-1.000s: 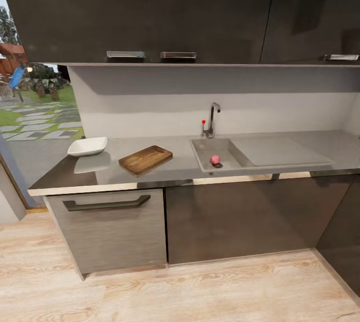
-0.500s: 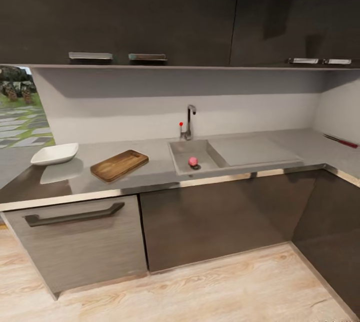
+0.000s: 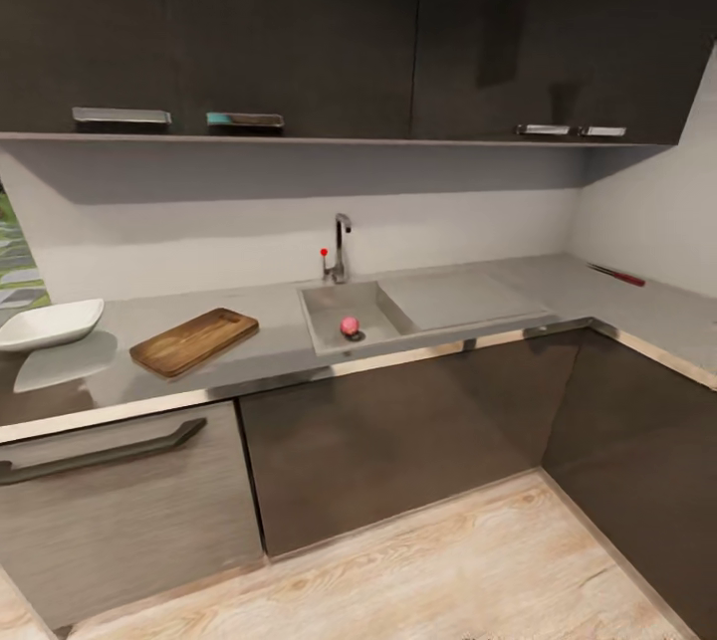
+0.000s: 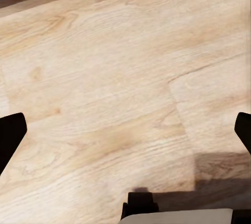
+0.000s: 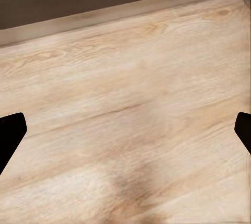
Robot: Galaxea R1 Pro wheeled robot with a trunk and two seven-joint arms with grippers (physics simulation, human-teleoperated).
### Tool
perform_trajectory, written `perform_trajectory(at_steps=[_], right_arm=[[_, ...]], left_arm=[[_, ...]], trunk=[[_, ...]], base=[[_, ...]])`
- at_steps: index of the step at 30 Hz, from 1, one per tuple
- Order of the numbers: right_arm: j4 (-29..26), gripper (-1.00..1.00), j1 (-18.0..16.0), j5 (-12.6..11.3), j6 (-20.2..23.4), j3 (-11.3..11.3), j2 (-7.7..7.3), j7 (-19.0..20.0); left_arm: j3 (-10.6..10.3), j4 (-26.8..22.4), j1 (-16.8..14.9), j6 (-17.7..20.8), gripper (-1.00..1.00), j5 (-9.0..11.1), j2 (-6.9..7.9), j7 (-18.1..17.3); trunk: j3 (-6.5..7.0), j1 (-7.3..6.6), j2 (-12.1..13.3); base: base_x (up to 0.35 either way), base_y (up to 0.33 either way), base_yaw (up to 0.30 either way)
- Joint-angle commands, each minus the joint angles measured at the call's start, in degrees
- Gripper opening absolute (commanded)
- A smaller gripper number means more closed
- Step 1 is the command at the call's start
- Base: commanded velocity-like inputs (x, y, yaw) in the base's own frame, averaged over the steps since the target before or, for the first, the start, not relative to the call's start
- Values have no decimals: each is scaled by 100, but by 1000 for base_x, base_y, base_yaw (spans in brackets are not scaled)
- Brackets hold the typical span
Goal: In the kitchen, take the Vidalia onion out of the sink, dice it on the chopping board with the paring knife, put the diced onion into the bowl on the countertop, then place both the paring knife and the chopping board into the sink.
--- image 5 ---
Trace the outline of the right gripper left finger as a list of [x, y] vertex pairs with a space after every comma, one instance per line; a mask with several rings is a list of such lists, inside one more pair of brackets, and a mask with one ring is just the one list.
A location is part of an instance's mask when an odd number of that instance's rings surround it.
[[0, 175], [27, 132], [24, 114], [0, 118]]

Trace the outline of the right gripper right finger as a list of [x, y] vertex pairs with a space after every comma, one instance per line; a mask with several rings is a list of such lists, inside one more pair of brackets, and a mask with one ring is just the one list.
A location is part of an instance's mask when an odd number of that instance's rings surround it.
[[251, 114], [240, 112], [234, 130], [251, 154]]

